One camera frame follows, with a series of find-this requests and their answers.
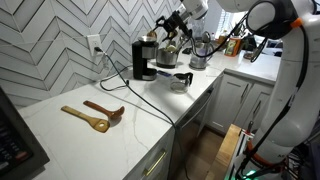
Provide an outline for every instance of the wooden spoon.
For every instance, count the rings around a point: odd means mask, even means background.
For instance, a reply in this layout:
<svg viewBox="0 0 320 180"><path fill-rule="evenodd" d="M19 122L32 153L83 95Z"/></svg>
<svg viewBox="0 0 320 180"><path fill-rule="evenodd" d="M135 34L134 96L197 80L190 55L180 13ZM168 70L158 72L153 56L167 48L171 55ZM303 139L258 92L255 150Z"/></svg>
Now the wooden spoon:
<svg viewBox="0 0 320 180"><path fill-rule="evenodd" d="M95 129L95 130L97 130L99 132L104 133L110 127L109 121L85 115L85 114L83 114L83 113L81 113L81 112L79 112L79 111L77 111L77 110L75 110L75 109L73 109L73 108L71 108L69 106L63 106L61 108L61 110L65 111L67 113L70 113L70 114L72 114L74 116L77 116L77 117L79 117L81 119L86 120L90 124L90 126L93 127L93 129Z"/></svg>
<svg viewBox="0 0 320 180"><path fill-rule="evenodd" d="M91 107L92 109L95 109L97 111L102 112L103 114L107 115L111 120L118 119L124 113L123 106L121 106L121 108L116 111L109 111L109 110L106 110L105 108L103 108L103 107L99 106L98 104L95 104L91 101L85 101L85 102L83 102L83 104L88 107Z"/></svg>

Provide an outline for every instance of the kitchen counter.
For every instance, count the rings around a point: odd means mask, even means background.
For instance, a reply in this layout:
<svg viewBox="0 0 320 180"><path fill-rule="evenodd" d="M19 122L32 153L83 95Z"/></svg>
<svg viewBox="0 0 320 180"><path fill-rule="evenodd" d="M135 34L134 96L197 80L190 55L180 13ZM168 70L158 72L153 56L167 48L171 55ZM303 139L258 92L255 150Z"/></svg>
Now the kitchen counter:
<svg viewBox="0 0 320 180"><path fill-rule="evenodd" d="M227 68L240 73L275 81L280 59L261 55L255 63L216 53L204 71L191 70L190 55L180 54L175 69L162 69L171 74L192 72L192 84L185 94L170 91L170 79L158 75L152 82L134 80L132 69L124 71L130 86L150 103L177 122L192 104ZM155 60L149 67L155 66ZM106 88L123 85L119 77L103 83ZM112 122L106 133L92 129L85 121L60 110L68 105L87 115L106 118L82 103L95 102L106 109L125 107L120 121ZM159 112L135 96L128 88L103 91L99 83L73 91L19 110L26 123L45 148L50 162L35 179L122 179L146 155L171 127Z"/></svg>

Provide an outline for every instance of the kitchen drawer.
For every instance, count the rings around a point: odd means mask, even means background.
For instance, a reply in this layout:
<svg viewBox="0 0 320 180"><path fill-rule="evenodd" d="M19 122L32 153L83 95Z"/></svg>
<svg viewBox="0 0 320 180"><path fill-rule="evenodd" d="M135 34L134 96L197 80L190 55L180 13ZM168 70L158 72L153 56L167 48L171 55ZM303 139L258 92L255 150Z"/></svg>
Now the kitchen drawer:
<svg viewBox="0 0 320 180"><path fill-rule="evenodd" d="M165 180L170 163L173 139L174 129L171 128L124 179Z"/></svg>

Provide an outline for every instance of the drawer handle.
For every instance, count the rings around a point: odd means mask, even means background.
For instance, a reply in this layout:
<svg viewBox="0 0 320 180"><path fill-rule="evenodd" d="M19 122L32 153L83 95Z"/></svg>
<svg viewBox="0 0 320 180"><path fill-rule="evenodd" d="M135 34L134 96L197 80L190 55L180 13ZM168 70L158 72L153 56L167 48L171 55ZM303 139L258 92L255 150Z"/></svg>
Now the drawer handle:
<svg viewBox="0 0 320 180"><path fill-rule="evenodd" d="M166 154L167 154L167 152L164 150L164 149L162 149L161 150L161 156L159 157L159 159L151 166L151 168L150 169L144 169L144 171L143 171L143 174L145 175L145 176L149 176L151 173L152 173L152 171L158 166L158 164L162 161L162 159L166 156Z"/></svg>
<svg viewBox="0 0 320 180"><path fill-rule="evenodd" d="M255 117L255 116L256 116L256 114L257 114L257 112L259 111L259 109L260 109L260 105L261 105L261 100L259 101L259 103L258 103L258 105L257 105L256 109L253 111L253 117Z"/></svg>
<svg viewBox="0 0 320 180"><path fill-rule="evenodd" d="M249 84L247 84L246 88L244 89L244 91L243 91L243 93L241 95L241 102L243 100L244 95L247 93L248 87L249 87Z"/></svg>

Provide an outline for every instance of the white robot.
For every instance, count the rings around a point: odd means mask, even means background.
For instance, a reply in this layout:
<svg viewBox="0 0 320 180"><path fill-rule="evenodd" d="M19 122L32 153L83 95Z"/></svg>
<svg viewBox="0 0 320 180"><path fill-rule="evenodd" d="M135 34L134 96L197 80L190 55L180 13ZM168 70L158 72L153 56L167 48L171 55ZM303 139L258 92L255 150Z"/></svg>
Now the white robot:
<svg viewBox="0 0 320 180"><path fill-rule="evenodd" d="M281 163L311 133L320 110L320 15L313 0L217 0L228 12L248 11L247 27L284 43L275 88L261 127L235 162L237 179L280 178ZM161 24L169 33L179 27L187 36L188 17L199 19L206 0L181 0ZM254 170L251 176L244 177Z"/></svg>

